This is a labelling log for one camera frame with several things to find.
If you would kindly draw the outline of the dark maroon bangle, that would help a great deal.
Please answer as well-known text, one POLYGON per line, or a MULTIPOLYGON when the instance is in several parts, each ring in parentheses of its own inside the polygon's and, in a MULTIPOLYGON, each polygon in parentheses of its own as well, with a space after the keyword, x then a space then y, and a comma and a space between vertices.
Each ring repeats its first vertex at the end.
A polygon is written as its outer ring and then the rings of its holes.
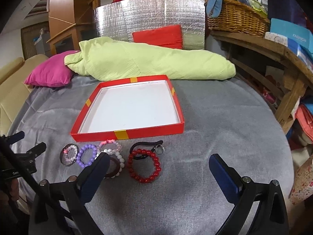
POLYGON ((115 177, 121 169, 121 165, 118 159, 110 157, 110 164, 113 164, 113 169, 111 172, 107 172, 104 176, 106 179, 115 177))

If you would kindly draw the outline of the silver metal bangle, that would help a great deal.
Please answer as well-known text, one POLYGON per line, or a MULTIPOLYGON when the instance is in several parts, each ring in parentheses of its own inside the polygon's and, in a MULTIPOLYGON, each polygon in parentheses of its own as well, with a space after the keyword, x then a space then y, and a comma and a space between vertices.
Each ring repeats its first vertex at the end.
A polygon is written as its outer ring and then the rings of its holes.
POLYGON ((73 165, 76 162, 78 155, 78 146, 73 143, 65 145, 60 152, 60 162, 66 167, 73 165))

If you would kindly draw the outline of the beige leather sofa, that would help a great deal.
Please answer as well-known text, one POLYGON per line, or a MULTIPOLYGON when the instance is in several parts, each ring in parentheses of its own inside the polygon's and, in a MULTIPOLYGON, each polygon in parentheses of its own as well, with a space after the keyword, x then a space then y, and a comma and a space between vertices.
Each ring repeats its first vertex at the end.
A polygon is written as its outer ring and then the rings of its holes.
POLYGON ((18 57, 1 68, 1 134, 6 134, 32 87, 24 84, 29 74, 48 57, 35 55, 27 60, 18 57))

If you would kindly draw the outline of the magenta pillow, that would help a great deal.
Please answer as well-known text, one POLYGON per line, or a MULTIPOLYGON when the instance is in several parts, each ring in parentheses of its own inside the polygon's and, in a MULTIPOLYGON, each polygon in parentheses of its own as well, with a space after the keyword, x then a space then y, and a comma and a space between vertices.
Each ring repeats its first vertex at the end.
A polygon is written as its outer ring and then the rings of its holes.
POLYGON ((69 50, 51 56, 38 65, 25 79, 24 84, 35 87, 58 88, 68 85, 73 76, 64 63, 65 56, 75 54, 77 50, 69 50))

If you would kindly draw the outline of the red shallow box tray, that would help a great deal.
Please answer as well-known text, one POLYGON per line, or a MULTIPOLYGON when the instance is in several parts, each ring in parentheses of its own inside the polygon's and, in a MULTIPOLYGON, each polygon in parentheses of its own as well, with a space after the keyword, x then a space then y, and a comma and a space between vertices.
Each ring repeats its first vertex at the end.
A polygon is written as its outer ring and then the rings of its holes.
POLYGON ((185 120, 166 75, 101 82, 86 100, 71 136, 77 142, 181 134, 185 120))

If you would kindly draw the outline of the grey bed blanket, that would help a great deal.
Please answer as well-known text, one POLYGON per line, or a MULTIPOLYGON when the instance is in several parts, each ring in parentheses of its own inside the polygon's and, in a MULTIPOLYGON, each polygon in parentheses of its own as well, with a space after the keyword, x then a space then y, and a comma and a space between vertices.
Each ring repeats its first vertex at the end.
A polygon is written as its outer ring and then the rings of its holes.
MULTIPOLYGON (((25 152, 40 142, 36 181, 62 182, 81 168, 60 163, 61 149, 98 85, 74 76, 67 87, 35 88, 8 133, 24 131, 12 147, 25 152)), ((163 137, 161 174, 152 183, 133 180, 127 170, 102 181, 86 205, 104 234, 215 234, 232 210, 209 170, 217 153, 241 176, 257 183, 279 181, 288 196, 294 179, 286 136, 264 99, 239 78, 225 81, 173 81, 185 118, 182 134, 163 137)))

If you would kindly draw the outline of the light green duvet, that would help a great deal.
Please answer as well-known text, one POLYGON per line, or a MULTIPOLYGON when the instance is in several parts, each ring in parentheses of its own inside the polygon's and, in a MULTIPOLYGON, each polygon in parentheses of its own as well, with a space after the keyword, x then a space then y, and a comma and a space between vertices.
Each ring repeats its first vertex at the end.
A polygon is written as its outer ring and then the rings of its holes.
POLYGON ((236 74, 233 63, 207 50, 183 50, 98 37, 79 43, 64 64, 82 76, 112 81, 166 75, 172 80, 227 80, 236 74))

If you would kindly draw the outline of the wooden cabinet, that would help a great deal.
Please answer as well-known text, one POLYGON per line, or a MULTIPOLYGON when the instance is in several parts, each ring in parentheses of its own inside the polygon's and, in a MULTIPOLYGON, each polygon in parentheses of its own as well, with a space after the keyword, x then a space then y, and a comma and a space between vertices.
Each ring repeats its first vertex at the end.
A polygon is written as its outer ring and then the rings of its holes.
POLYGON ((79 50, 79 42, 96 37, 89 0, 49 0, 48 19, 51 54, 79 50))

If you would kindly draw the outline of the wooden side table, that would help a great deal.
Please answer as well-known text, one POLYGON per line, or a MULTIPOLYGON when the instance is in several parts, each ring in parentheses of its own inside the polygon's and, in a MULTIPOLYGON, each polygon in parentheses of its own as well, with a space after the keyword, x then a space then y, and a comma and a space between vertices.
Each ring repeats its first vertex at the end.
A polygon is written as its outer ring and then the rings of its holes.
POLYGON ((211 31, 211 36, 215 40, 229 43, 228 59, 262 83, 281 100, 274 114, 283 131, 287 133, 294 123, 291 115, 293 108, 297 101, 305 95, 307 88, 312 89, 312 71, 288 47, 279 43, 243 33, 211 31), (252 50, 280 63, 284 68, 283 87, 287 89, 287 92, 284 93, 256 70, 233 58, 231 54, 233 45, 252 50))

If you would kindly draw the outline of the silver foil insulation panel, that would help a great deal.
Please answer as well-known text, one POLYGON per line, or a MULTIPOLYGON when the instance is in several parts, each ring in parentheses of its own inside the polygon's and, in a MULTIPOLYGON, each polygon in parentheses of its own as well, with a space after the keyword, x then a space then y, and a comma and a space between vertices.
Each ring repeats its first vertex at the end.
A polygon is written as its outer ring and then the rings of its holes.
POLYGON ((97 36, 133 41, 133 32, 180 25, 183 49, 205 48, 204 0, 123 0, 94 10, 97 36))

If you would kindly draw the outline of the red cushion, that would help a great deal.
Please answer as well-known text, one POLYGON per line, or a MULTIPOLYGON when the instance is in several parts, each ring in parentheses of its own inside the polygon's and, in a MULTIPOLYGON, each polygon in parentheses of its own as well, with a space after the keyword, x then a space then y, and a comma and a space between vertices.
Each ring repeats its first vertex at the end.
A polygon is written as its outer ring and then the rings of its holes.
POLYGON ((183 35, 180 25, 169 25, 151 30, 143 30, 132 33, 135 43, 166 47, 172 49, 183 48, 183 35))

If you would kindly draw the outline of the blue cardboard box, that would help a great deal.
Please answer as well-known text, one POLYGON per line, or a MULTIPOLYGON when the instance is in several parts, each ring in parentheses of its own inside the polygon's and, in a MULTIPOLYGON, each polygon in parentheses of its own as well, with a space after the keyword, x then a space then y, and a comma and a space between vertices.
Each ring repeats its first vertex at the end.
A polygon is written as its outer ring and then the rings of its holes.
POLYGON ((288 21, 272 18, 270 32, 296 41, 312 54, 312 33, 309 29, 288 21))

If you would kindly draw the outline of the wicker basket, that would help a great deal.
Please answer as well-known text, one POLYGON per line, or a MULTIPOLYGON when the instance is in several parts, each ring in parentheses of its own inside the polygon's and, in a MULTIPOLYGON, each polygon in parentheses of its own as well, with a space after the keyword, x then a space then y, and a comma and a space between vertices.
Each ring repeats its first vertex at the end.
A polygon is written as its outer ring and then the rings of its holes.
POLYGON ((223 0, 217 18, 212 18, 212 12, 206 16, 206 24, 210 30, 246 33, 259 37, 269 32, 270 23, 265 14, 236 0, 223 0))

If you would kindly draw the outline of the blue cloth in basket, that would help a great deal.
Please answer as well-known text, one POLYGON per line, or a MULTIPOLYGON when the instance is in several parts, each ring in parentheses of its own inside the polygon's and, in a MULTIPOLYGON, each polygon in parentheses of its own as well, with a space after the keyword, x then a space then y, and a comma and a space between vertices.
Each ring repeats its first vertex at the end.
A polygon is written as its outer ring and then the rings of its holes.
POLYGON ((211 18, 217 18, 221 13, 222 3, 223 0, 208 0, 206 4, 206 14, 211 14, 211 18))

